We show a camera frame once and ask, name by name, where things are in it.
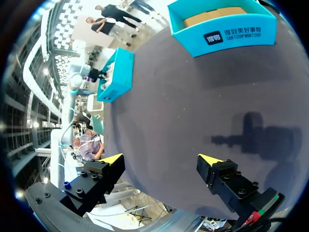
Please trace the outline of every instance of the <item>blue box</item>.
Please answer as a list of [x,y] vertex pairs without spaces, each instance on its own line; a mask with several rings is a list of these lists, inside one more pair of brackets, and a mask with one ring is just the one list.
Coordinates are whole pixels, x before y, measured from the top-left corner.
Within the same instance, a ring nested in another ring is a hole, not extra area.
[[112,82],[105,90],[102,90],[101,85],[104,81],[99,81],[98,101],[113,102],[116,98],[132,88],[133,61],[134,54],[132,52],[117,48],[103,68],[103,72],[106,72],[108,70],[107,66],[115,62]]
[[[217,17],[185,27],[183,21],[187,18],[226,7],[241,7],[246,14]],[[172,36],[193,57],[232,47],[275,43],[277,19],[254,0],[178,0],[168,9]]]

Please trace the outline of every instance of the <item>jeans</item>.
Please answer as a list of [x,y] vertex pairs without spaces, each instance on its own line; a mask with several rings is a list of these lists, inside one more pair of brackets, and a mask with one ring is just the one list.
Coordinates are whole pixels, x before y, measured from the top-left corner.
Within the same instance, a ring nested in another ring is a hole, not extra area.
[[149,11],[145,10],[143,7],[145,7],[146,9],[150,10],[150,11],[155,11],[154,8],[152,8],[150,5],[148,5],[147,3],[145,3],[144,0],[135,0],[132,4],[131,7],[142,11],[143,13],[149,15]]
[[125,23],[127,24],[128,26],[132,27],[132,28],[136,28],[136,25],[130,23],[129,21],[127,21],[126,19],[124,19],[124,17],[127,17],[127,18],[131,18],[133,20],[135,20],[136,22],[140,23],[141,20],[139,18],[136,18],[134,17],[133,15],[125,12],[125,11],[122,11],[122,14],[121,15],[118,15],[116,19],[116,21],[118,22],[122,22],[122,23]]
[[112,36],[116,40],[126,44],[126,43],[128,43],[128,40],[129,40],[129,38],[131,37],[132,34],[127,32],[126,30],[123,30],[120,26],[115,24],[112,27],[112,30],[110,31],[110,33],[108,35]]

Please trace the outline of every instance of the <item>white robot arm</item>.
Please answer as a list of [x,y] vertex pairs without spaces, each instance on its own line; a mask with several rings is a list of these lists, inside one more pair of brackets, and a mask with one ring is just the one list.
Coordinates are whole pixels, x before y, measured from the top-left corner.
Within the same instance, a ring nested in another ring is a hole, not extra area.
[[54,129],[51,132],[51,161],[50,180],[53,185],[60,188],[64,183],[64,156],[62,145],[72,145],[73,143],[73,120],[75,98],[80,88],[83,77],[90,73],[89,65],[81,65],[78,62],[69,64],[69,84],[62,106],[62,129]]

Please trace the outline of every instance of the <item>logo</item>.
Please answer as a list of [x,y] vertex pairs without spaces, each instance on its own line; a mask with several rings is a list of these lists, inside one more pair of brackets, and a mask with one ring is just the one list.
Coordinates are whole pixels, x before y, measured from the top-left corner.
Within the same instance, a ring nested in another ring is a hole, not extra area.
[[208,45],[213,45],[213,44],[218,44],[218,43],[223,42],[220,31],[218,31],[218,30],[205,34],[204,38],[205,38]]

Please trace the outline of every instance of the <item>table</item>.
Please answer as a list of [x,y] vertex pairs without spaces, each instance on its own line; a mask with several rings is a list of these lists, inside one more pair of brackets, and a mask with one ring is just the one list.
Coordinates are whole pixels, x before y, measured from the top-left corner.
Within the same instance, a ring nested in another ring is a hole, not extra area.
[[308,178],[308,67],[279,17],[274,46],[197,58],[166,28],[136,50],[133,88],[104,105],[107,156],[124,153],[123,178],[159,201],[236,219],[196,171],[198,153],[231,159],[260,192],[283,193],[284,209]]

